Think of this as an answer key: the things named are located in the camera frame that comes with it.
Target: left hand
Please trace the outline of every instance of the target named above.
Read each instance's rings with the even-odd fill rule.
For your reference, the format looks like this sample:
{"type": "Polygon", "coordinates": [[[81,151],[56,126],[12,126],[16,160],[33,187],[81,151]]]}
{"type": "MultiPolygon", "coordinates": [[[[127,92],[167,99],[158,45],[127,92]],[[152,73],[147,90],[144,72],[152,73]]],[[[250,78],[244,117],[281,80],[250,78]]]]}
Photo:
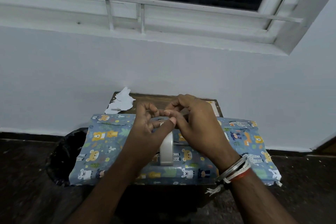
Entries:
{"type": "Polygon", "coordinates": [[[153,103],[141,102],[136,107],[133,127],[127,137],[119,158],[127,159],[139,172],[157,153],[162,141],[174,129],[176,118],[171,117],[161,126],[161,120],[151,121],[158,117],[159,111],[153,103]]]}

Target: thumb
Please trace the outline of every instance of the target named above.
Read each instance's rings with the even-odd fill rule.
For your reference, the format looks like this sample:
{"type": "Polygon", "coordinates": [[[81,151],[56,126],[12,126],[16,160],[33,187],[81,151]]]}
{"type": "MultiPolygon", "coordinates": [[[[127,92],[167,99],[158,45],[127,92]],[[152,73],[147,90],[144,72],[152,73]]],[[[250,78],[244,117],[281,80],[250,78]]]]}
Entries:
{"type": "Polygon", "coordinates": [[[175,124],[176,118],[169,118],[169,120],[166,120],[154,133],[152,133],[152,137],[162,143],[163,139],[165,139],[165,137],[173,131],[175,124]]]}
{"type": "Polygon", "coordinates": [[[168,115],[169,117],[176,118],[176,123],[184,138],[191,137],[192,135],[191,127],[180,112],[175,111],[175,110],[165,110],[165,114],[168,115]]]}

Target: black trash bag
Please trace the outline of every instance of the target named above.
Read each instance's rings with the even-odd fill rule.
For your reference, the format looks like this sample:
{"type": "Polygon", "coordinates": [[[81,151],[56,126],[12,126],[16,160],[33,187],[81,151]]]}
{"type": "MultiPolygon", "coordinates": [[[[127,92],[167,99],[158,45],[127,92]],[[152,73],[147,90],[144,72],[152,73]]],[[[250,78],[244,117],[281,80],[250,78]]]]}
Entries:
{"type": "Polygon", "coordinates": [[[88,128],[79,128],[63,137],[56,149],[46,160],[46,171],[50,179],[59,186],[70,185],[69,175],[73,170],[76,157],[85,142],[88,128]]]}

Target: animal print wrapping paper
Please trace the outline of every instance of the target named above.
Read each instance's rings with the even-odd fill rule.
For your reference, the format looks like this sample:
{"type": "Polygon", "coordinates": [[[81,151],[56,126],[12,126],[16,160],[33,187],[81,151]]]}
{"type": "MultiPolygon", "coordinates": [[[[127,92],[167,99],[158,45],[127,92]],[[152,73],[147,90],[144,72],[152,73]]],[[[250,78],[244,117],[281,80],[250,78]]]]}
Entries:
{"type": "MultiPolygon", "coordinates": [[[[132,128],[134,114],[96,114],[91,118],[86,140],[69,175],[71,185],[95,185],[104,176],[123,148],[132,128]]],[[[167,119],[158,117],[154,120],[167,119]]],[[[250,120],[217,118],[226,139],[240,155],[248,155],[253,171],[266,185],[281,175],[265,150],[257,124],[250,120]]],[[[160,166],[160,153],[145,166],[134,184],[197,185],[214,184],[218,169],[201,153],[193,150],[179,130],[173,130],[174,164],[160,166]]]]}

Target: right hand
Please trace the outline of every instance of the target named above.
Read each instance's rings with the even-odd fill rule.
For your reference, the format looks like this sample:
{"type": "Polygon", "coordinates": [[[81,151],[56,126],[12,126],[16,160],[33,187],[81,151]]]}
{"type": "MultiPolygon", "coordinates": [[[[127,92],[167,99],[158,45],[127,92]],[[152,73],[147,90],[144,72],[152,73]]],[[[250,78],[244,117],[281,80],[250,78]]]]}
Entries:
{"type": "Polygon", "coordinates": [[[188,144],[205,154],[220,172],[240,158],[226,139],[210,103],[189,94],[180,94],[163,113],[176,118],[176,124],[188,144]],[[180,113],[183,108],[190,112],[188,122],[180,113]]]}

